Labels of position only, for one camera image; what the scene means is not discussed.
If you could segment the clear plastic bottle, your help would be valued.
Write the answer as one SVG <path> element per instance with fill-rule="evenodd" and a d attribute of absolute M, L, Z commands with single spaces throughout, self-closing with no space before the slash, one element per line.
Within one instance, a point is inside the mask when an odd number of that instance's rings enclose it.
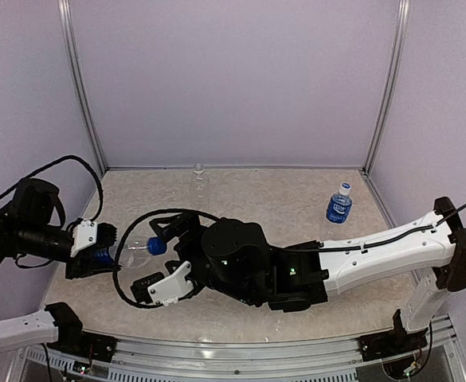
<path fill-rule="evenodd" d="M 210 208 L 210 178 L 202 163 L 194 164 L 190 179 L 192 209 L 208 211 Z"/>

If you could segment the Pepsi bottle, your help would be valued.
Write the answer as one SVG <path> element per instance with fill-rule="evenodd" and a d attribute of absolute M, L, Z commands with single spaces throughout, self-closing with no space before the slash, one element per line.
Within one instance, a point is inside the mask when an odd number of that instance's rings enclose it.
<path fill-rule="evenodd" d="M 147 241 L 149 239 L 142 236 L 127 239 L 119 257 L 119 265 L 130 269 L 147 265 L 156 256 L 151 255 L 147 250 Z M 96 250 L 92 258 L 96 259 L 100 264 L 111 266 L 116 258 L 118 245 L 115 244 L 109 248 Z"/>

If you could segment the blue Pepsi bottle cap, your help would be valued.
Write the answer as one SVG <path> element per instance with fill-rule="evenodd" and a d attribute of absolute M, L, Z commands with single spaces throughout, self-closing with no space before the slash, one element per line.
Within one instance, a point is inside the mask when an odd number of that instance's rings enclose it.
<path fill-rule="evenodd" d="M 156 236 L 147 241 L 147 250 L 151 255 L 163 255 L 167 251 L 167 246 L 161 238 Z"/>

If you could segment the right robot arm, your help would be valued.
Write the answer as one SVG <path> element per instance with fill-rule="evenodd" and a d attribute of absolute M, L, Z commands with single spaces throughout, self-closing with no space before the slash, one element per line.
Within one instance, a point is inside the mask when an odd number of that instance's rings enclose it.
<path fill-rule="evenodd" d="M 363 284 L 423 270 L 385 336 L 387 349 L 402 353 L 445 299 L 466 289 L 466 227 L 459 213 L 442 197 L 432 212 L 398 228 L 280 248 L 257 223 L 219 218 L 204 226 L 197 213 L 182 212 L 151 222 L 157 241 L 175 241 L 179 263 L 169 275 L 150 276 L 143 292 L 149 302 L 166 306 L 207 287 L 249 306 L 298 312 Z"/>

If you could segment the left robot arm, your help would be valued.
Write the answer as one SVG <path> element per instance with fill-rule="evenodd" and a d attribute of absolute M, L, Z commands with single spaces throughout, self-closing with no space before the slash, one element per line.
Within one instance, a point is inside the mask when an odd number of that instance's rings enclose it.
<path fill-rule="evenodd" d="M 95 220 L 78 220 L 70 228 L 64 223 L 59 189 L 41 179 L 22 179 L 13 199 L 0 209 L 0 264 L 33 255 L 64 264 L 67 279 L 111 272 L 114 261 L 108 249 L 116 242 L 116 227 Z M 65 302 L 0 321 L 0 353 L 45 344 L 79 357 L 105 359 L 112 354 L 110 343 L 86 333 Z"/>

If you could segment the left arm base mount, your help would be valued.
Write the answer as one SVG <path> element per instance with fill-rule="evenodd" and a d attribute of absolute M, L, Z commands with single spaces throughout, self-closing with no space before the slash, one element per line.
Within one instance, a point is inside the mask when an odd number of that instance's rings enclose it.
<path fill-rule="evenodd" d="M 117 339 L 111 336 L 83 330 L 83 324 L 72 308 L 65 302 L 45 306 L 57 328 L 57 339 L 48 347 L 62 353 L 86 358 L 89 361 L 112 362 Z"/>

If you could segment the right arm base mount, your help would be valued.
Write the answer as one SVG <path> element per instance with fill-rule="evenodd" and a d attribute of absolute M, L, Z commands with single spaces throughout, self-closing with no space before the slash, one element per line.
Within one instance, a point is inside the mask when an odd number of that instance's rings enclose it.
<path fill-rule="evenodd" d="M 394 357 L 403 353 L 424 348 L 428 342 L 429 327 L 409 333 L 403 326 L 401 310 L 393 315 L 393 328 L 387 331 L 363 335 L 358 338 L 358 346 L 363 361 L 374 361 Z"/>

